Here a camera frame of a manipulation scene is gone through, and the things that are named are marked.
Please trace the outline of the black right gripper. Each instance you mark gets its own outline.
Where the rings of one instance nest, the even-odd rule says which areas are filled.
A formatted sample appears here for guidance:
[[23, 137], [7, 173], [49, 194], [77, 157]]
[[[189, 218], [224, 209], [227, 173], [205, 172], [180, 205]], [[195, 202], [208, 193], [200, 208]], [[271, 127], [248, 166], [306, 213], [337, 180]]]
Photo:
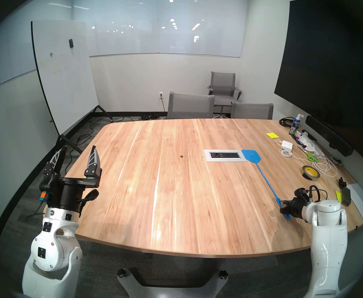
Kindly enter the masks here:
[[295, 218], [304, 219], [308, 201], [305, 198], [295, 197], [293, 200], [280, 201], [280, 213]]

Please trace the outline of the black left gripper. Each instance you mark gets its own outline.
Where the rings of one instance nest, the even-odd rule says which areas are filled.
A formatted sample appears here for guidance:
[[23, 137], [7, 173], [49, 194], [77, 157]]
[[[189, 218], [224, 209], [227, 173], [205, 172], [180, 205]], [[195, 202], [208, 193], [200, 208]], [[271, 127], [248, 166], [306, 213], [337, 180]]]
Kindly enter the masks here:
[[85, 204], [95, 200], [99, 195], [97, 188], [102, 173], [100, 157], [96, 146], [93, 145], [84, 172], [86, 178], [61, 178], [67, 148], [64, 145], [44, 167], [47, 207], [82, 213]]

